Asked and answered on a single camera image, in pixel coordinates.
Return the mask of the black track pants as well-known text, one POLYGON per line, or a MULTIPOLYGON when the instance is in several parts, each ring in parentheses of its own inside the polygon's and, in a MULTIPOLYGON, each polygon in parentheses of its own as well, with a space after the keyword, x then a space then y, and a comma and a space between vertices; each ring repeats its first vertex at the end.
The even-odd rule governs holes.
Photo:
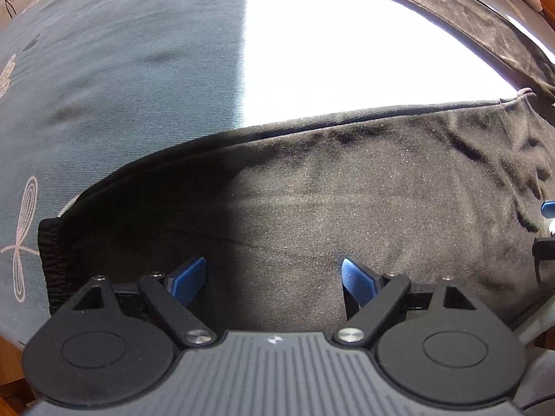
POLYGON ((192 253, 209 259, 217 328, 337 323, 343 253, 413 279, 453 273, 513 326, 538 309, 554 289, 530 251, 554 188, 553 63, 474 0, 422 8, 520 94, 222 132, 131 163, 41 223, 50 311, 91 275, 131 281, 192 253))

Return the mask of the blue floral bed sheet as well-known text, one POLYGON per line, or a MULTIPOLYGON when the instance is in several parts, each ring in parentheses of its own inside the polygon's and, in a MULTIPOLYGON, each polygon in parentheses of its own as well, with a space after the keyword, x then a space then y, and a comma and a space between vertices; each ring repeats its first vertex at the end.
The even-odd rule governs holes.
MULTIPOLYGON (((413 2, 34 0, 1 34, 1 334, 24 345, 51 313, 41 223, 131 163, 222 132, 521 90, 413 2)), ((351 253, 339 273, 345 257, 408 275, 351 253)), ((329 327, 217 328, 209 280, 201 310, 218 331, 330 331, 339 283, 329 327)))

